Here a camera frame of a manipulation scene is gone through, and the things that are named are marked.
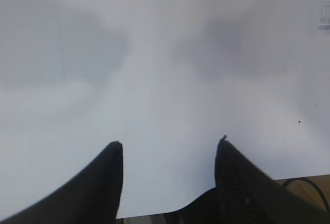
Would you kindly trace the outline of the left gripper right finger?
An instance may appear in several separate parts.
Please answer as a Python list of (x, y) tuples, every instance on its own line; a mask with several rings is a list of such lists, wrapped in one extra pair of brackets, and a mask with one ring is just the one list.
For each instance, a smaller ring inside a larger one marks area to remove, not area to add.
[(274, 182), (223, 136), (215, 182), (219, 223), (329, 223), (319, 209)]

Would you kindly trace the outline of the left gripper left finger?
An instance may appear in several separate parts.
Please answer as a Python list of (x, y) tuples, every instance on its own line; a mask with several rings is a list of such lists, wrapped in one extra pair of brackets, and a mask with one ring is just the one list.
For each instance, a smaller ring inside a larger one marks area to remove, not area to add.
[(123, 185), (118, 141), (56, 191), (2, 223), (115, 223)]

